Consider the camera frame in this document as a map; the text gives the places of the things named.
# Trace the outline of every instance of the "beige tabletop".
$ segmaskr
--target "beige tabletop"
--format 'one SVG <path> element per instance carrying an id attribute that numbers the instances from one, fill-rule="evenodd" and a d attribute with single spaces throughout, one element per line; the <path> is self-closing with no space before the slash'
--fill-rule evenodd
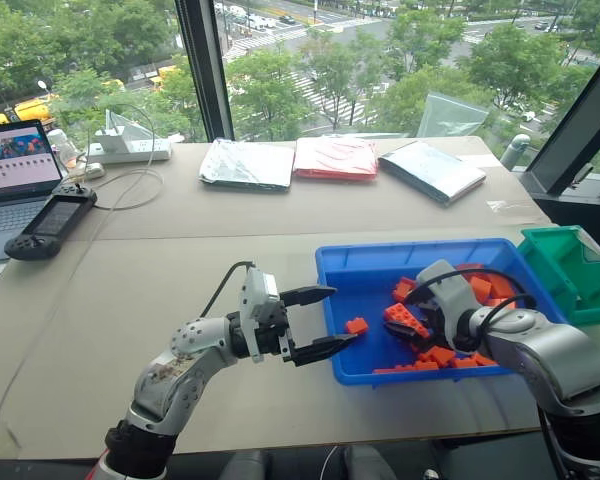
<path id="1" fill-rule="evenodd" d="M 435 144 L 489 155 L 473 137 Z M 54 260 L 7 265 L 0 276 L 0 397 L 27 345 L 44 333 L 7 398 L 0 457 L 97 456 L 142 368 L 181 322 L 199 314 L 235 261 L 254 260 L 284 290 L 315 283 L 314 253 L 323 245 L 479 237 L 519 243 L 521 228 L 549 223 L 498 166 L 485 167 L 486 184 L 464 203 L 443 209 L 386 175 L 371 186 L 295 182 L 285 195 L 213 191 L 196 180 L 206 148 L 178 146 L 157 166 L 166 182 L 161 197 L 115 212 L 91 245 L 84 239 L 103 212 L 90 215 Z M 274 215 L 284 220 L 271 222 Z M 236 309 L 240 275 L 212 314 Z M 290 320 L 298 344 L 325 334 L 320 305 L 293 307 Z M 535 415 L 514 375 L 373 389 L 340 385 L 329 361 L 295 368 L 271 357 L 216 375 L 177 451 L 487 434 L 536 428 Z"/>

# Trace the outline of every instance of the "laptop keyboard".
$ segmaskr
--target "laptop keyboard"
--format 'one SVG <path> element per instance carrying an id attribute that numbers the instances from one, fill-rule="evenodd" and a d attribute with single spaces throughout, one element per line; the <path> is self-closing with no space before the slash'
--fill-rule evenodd
<path id="1" fill-rule="evenodd" d="M 0 232 L 23 229 L 44 207 L 44 202 L 19 203 L 0 207 Z"/>

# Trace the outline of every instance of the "power strip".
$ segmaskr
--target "power strip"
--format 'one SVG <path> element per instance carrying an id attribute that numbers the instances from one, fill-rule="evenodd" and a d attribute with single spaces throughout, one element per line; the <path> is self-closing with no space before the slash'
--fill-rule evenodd
<path id="1" fill-rule="evenodd" d="M 151 157 L 151 140 L 131 140 L 126 142 L 129 152 L 107 152 L 99 143 L 89 145 L 89 163 L 102 164 L 147 162 Z M 164 138 L 156 138 L 153 152 L 154 161 L 171 158 L 171 142 Z"/>

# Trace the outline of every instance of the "game controller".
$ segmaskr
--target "game controller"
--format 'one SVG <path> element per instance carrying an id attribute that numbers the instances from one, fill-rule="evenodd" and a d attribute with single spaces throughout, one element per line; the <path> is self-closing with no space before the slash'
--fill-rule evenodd
<path id="1" fill-rule="evenodd" d="M 65 238 L 96 200 L 94 191 L 78 183 L 57 186 L 40 213 L 20 235 L 5 244 L 5 253 L 17 260 L 46 260 L 55 257 Z"/>

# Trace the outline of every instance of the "blue plastic bin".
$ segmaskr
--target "blue plastic bin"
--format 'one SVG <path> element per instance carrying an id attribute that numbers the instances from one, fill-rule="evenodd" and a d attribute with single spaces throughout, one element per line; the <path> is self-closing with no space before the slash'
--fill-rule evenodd
<path id="1" fill-rule="evenodd" d="M 331 335 L 345 332 L 345 323 L 354 317 L 364 317 L 369 324 L 367 333 L 333 357 L 333 371 L 340 383 L 379 385 L 510 373 L 498 366 L 372 373 L 376 368 L 392 368 L 416 360 L 413 352 L 383 327 L 383 312 L 395 303 L 391 292 L 400 277 L 415 279 L 422 269 L 441 258 L 451 265 L 481 263 L 512 275 L 536 298 L 537 309 L 551 322 L 566 323 L 563 314 L 522 255 L 506 239 L 321 247 L 316 251 L 319 281 L 338 289 L 336 294 L 323 302 L 327 331 Z M 419 313 L 413 307 L 409 309 Z"/>

